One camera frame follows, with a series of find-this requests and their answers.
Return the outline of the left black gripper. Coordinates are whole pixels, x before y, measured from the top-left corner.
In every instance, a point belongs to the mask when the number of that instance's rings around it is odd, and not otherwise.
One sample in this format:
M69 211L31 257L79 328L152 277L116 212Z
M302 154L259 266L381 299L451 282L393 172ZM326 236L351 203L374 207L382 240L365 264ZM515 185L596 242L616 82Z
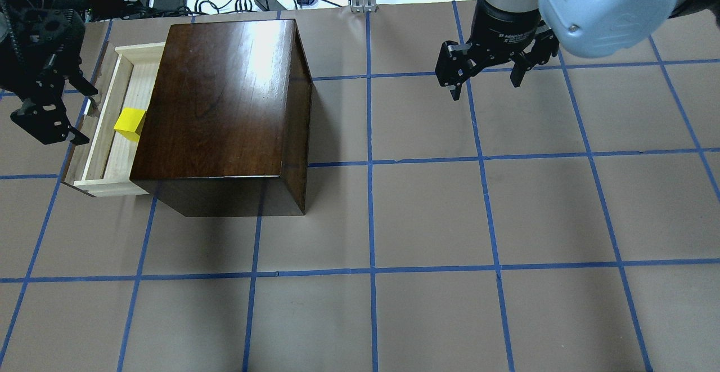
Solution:
M66 82L86 97L98 95L80 64L79 54L65 46L2 46L2 89L22 100L21 107L11 113L11 121L44 145L89 143L70 124L62 100Z

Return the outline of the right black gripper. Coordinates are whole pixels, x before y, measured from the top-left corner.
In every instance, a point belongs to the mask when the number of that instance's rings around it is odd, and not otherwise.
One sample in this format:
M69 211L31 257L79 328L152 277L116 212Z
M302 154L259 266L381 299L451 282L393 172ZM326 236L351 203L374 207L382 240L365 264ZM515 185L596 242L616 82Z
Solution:
M559 50L555 32L543 23L474 23L465 44L440 45L435 76L458 101L463 84L479 71L511 62L511 84L518 88L528 71L547 64Z

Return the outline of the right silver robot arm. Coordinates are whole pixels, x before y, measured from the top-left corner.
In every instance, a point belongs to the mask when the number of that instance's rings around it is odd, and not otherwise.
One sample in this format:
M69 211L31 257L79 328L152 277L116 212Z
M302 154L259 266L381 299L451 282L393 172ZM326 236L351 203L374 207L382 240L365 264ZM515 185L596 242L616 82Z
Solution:
M468 40L442 44L435 76L458 100L471 77L511 62L511 83L519 87L561 47L584 59L611 56L666 20L702 10L718 15L718 0L476 0Z

